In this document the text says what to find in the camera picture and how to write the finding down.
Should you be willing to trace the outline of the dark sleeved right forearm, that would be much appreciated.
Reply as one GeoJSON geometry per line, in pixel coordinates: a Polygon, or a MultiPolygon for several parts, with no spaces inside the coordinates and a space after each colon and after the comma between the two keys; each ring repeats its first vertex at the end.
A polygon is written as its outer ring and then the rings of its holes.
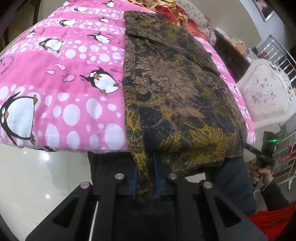
{"type": "Polygon", "coordinates": [[[284,197],[277,183],[272,180],[260,189],[268,211],[275,211],[289,206],[289,201],[284,197]]]}

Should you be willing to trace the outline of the person's right hand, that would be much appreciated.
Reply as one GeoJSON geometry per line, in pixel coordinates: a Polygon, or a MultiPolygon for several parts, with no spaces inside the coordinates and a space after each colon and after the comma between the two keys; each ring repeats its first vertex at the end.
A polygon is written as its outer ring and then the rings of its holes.
{"type": "Polygon", "coordinates": [[[274,177],[269,168],[254,168],[250,174],[253,184],[253,190],[259,190],[260,188],[269,185],[274,177]]]}

